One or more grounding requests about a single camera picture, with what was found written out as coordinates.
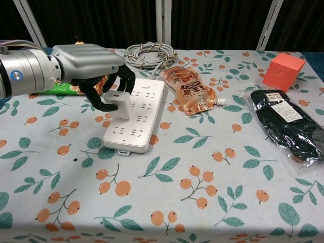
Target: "gray cable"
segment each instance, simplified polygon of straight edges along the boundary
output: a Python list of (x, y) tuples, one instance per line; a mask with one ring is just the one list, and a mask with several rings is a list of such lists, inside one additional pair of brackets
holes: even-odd
[[(147, 52), (158, 52), (157, 56), (160, 60), (145, 62), (145, 57), (140, 58), (142, 53)], [(154, 74), (161, 68), (167, 68), (174, 63), (172, 59), (176, 59), (178, 53), (173, 50), (173, 48), (164, 43), (152, 43), (148, 42), (146, 44), (132, 45), (126, 49), (125, 61), (133, 67), (154, 69), (149, 79), (154, 79)]]

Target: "blue ring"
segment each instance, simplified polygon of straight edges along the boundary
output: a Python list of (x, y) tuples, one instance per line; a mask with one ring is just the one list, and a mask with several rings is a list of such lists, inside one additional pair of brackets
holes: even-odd
[[(21, 78), (20, 78), (20, 79), (15, 79), (15, 77), (14, 77), (14, 73), (15, 73), (15, 72), (20, 73), (20, 75), (21, 75)], [(21, 71), (18, 71), (18, 70), (13, 70), (13, 71), (11, 72), (11, 74), (10, 74), (10, 77), (11, 77), (13, 80), (16, 80), (16, 81), (22, 80), (23, 76), (24, 76), (24, 75), (22, 74), (22, 72), (21, 72)]]

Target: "robotic hand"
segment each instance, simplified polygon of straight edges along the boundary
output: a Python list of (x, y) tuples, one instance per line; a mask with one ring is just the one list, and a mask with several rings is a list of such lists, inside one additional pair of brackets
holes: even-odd
[(38, 49), (9, 51), (7, 43), (13, 41), (0, 43), (0, 99), (49, 90), (55, 81), (60, 80), (79, 86), (96, 109), (108, 112), (118, 107), (104, 104), (94, 89), (103, 76), (109, 75), (103, 87), (104, 93), (117, 76), (120, 77), (118, 91), (133, 91), (135, 74), (125, 65), (123, 57), (104, 47), (94, 44), (59, 45), (54, 46), (48, 56)]

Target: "electrical outlet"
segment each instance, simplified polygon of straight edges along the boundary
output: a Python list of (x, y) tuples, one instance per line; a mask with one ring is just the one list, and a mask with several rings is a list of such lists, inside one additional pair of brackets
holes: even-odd
[(117, 149), (120, 155), (145, 153), (164, 88), (163, 81), (137, 78), (131, 94), (131, 118), (113, 118), (103, 137), (104, 145)]

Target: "plug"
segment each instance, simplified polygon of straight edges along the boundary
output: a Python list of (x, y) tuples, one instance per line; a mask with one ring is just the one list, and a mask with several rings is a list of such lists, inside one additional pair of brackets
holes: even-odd
[(127, 92), (109, 90), (104, 94), (103, 99), (106, 104), (114, 104), (118, 110), (109, 114), (113, 118), (130, 119), (132, 113), (131, 96)]

